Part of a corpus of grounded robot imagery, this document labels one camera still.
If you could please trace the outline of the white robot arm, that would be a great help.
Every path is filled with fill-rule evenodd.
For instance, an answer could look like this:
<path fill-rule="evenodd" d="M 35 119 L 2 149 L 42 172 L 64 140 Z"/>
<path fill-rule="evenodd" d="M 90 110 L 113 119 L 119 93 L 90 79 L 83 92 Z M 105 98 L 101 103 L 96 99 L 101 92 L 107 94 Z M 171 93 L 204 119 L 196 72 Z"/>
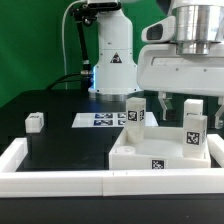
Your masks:
<path fill-rule="evenodd" d="M 133 62 L 133 30 L 121 0 L 87 0 L 98 12 L 99 61 L 93 91 L 125 94 L 135 86 L 168 93 L 215 96 L 215 127 L 224 127 L 224 0 L 156 0 L 166 18 L 142 30 L 145 46 Z"/>

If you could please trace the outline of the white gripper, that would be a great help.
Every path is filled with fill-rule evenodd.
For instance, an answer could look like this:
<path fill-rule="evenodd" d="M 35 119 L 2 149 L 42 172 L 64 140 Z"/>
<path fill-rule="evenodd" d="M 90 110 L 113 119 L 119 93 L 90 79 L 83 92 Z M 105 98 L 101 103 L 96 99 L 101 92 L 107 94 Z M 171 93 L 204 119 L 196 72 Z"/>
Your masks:
<path fill-rule="evenodd" d="M 215 128 L 221 129 L 224 127 L 224 42 L 212 43 L 205 54 L 179 55 L 179 45 L 172 42 L 175 22 L 175 17 L 169 16 L 142 30 L 141 38 L 146 45 L 138 57 L 137 83 L 142 90 L 158 92 L 164 120 L 173 110 L 171 93 L 219 97 Z"/>

